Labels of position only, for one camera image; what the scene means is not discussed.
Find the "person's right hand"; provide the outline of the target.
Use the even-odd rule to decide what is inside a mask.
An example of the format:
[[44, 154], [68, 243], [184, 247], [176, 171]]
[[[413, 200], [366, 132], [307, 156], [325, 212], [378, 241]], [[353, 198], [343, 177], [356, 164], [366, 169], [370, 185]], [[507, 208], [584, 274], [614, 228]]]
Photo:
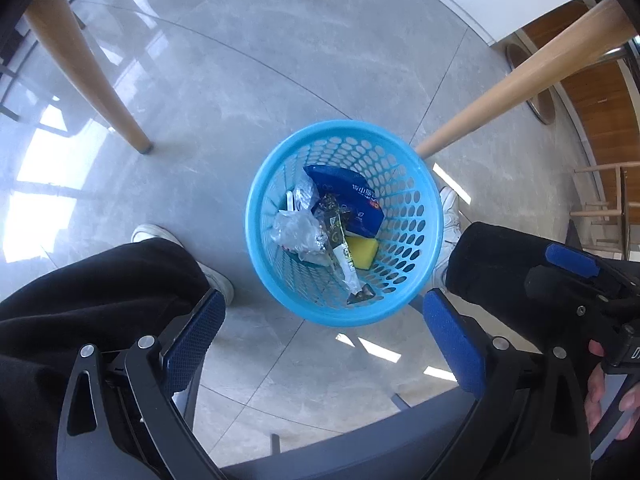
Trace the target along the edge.
[[[585, 400], [585, 413], [589, 431], [596, 428], [602, 418], [601, 401], [604, 394], [604, 371], [602, 370], [602, 366], [598, 364], [588, 378], [588, 393]], [[618, 408], [625, 413], [630, 413], [631, 416], [618, 433], [616, 437], [617, 440], [626, 440], [631, 435], [639, 419], [639, 406], [639, 385], [634, 385], [625, 393], [623, 399], [620, 400], [620, 406]]]

